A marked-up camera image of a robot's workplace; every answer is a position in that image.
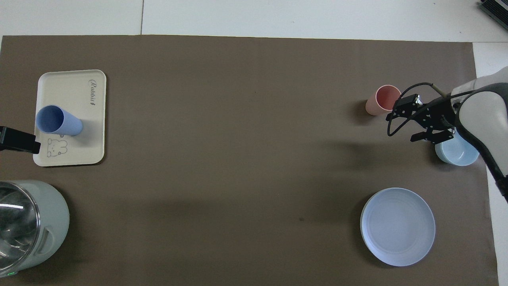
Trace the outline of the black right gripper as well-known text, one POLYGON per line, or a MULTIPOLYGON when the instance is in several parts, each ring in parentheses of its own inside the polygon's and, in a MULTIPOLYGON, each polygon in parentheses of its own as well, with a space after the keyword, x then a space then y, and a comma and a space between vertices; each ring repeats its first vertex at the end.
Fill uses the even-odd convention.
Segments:
POLYGON ((387 121, 396 118, 409 118, 420 109, 420 126, 425 131, 413 134, 411 142, 428 141, 434 145, 454 138, 455 131, 455 109, 452 107, 451 99, 437 98, 429 103, 421 103, 419 94, 412 94, 401 98, 387 115, 387 121))

